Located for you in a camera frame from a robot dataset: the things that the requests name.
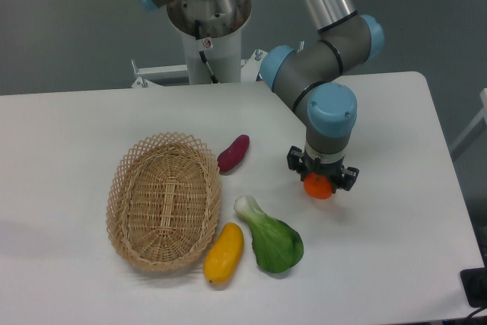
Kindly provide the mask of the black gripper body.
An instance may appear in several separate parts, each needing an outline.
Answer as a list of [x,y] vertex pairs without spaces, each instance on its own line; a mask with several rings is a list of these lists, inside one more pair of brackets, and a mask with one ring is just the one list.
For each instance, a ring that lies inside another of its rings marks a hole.
[[333,170],[336,166],[340,167],[343,160],[344,157],[341,157],[338,161],[330,164],[325,164],[321,162],[320,158],[316,157],[315,159],[312,159],[307,152],[304,153],[304,163],[307,166],[307,175],[309,173],[315,173],[325,176],[331,184]]

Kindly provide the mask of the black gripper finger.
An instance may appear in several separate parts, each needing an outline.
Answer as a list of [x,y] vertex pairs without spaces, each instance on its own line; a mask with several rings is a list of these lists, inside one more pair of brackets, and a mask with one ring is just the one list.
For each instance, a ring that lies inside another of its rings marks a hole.
[[332,173],[333,193],[338,190],[349,191],[355,184],[359,175],[356,167],[336,166]]
[[288,169],[295,171],[300,176],[301,182],[303,182],[307,176],[307,166],[304,163],[303,151],[292,145],[287,153],[286,160]]

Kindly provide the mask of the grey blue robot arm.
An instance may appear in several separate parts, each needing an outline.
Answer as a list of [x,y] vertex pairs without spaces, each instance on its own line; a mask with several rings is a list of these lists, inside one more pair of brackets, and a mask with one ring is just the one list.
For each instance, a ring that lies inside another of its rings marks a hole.
[[[139,0],[148,10],[166,8],[179,31],[190,84],[240,82],[240,32],[250,18],[250,0]],[[288,168],[308,195],[326,199],[350,190],[359,171],[343,164],[357,119],[357,99],[337,79],[375,57],[384,31],[351,0],[304,0],[319,40],[309,48],[277,46],[259,63],[264,81],[306,127],[303,148],[291,147]]]

